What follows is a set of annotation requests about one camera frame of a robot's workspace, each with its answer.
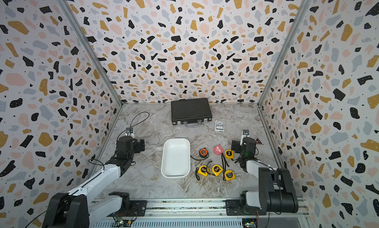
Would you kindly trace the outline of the yellow tape measure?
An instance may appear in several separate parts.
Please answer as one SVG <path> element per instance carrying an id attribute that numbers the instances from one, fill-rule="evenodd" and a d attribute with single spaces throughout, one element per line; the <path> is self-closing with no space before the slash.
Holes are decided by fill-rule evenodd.
<path id="1" fill-rule="evenodd" d="M 232 151 L 231 149 L 226 150 L 224 152 L 224 155 L 225 155 L 225 158 L 228 159 L 228 160 L 234 160 L 234 158 L 235 158 L 234 151 Z"/>
<path id="2" fill-rule="evenodd" d="M 212 173 L 214 176 L 218 177 L 220 174 L 222 174 L 224 169 L 220 165 L 214 165 L 212 167 Z"/>
<path id="3" fill-rule="evenodd" d="M 226 181 L 234 180 L 235 179 L 235 174 L 232 170 L 226 170 L 224 173 L 224 179 Z"/>
<path id="4" fill-rule="evenodd" d="M 208 168 L 205 165 L 197 167 L 195 170 L 195 177 L 199 181 L 200 176 L 207 177 L 208 176 Z"/>

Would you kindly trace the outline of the pink tape measure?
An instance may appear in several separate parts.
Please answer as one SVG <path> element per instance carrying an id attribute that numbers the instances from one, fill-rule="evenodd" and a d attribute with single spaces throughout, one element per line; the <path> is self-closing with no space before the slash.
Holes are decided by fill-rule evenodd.
<path id="1" fill-rule="evenodd" d="M 216 154 L 216 155 L 219 156 L 219 155 L 222 155 L 224 153 L 224 149 L 219 144 L 219 145 L 217 145 L 217 146 L 214 147 L 213 152 L 214 152 L 214 154 Z"/>

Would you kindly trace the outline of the orange black tape measure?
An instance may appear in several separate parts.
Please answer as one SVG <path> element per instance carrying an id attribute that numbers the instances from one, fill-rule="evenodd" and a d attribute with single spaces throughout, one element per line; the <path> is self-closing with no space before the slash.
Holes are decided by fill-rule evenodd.
<path id="1" fill-rule="evenodd" d="M 209 157 L 209 153 L 205 148 L 200 149 L 198 152 L 198 155 L 200 157 L 199 159 L 194 158 L 193 156 L 190 156 L 190 157 L 191 157 L 191 159 L 196 160 L 196 161 L 202 161 L 202 160 L 205 160 Z"/>

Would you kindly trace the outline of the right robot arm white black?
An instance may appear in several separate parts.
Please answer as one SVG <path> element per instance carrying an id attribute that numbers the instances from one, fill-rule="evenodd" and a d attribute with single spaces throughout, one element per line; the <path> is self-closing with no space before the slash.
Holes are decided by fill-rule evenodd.
<path id="1" fill-rule="evenodd" d="M 231 150 L 238 154 L 236 162 L 243 171 L 258 179 L 258 190 L 243 191 L 239 202 L 232 209 L 238 208 L 242 214 L 253 215 L 298 212 L 299 202 L 288 169 L 273 168 L 258 160 L 256 141 L 253 138 L 233 140 Z"/>

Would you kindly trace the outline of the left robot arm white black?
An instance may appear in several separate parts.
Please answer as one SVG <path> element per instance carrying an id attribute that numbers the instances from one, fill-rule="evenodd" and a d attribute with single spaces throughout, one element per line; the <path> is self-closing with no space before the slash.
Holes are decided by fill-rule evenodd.
<path id="1" fill-rule="evenodd" d="M 145 141 L 122 136 L 116 141 L 114 155 L 102 169 L 67 193 L 57 193 L 48 205 L 44 228 L 91 228 L 109 215 L 142 216 L 134 207 L 129 193 L 115 191 L 105 199 L 94 199 L 112 182 L 120 178 L 134 163 L 135 154 L 145 150 Z"/>

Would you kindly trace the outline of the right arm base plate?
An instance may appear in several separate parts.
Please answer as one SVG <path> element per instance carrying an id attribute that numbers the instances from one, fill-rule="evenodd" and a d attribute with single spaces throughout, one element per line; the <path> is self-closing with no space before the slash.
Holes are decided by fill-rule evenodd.
<path id="1" fill-rule="evenodd" d="M 264 216 L 266 212 L 258 207 L 248 206 L 237 199 L 225 200 L 226 212 L 228 216 Z"/>

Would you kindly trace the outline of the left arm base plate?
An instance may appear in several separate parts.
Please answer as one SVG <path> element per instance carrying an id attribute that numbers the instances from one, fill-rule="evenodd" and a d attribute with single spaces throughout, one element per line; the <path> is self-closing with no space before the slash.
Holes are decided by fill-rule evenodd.
<path id="1" fill-rule="evenodd" d="M 147 200 L 131 200 L 126 206 L 122 205 L 120 210 L 108 215 L 108 217 L 144 217 L 147 203 Z"/>

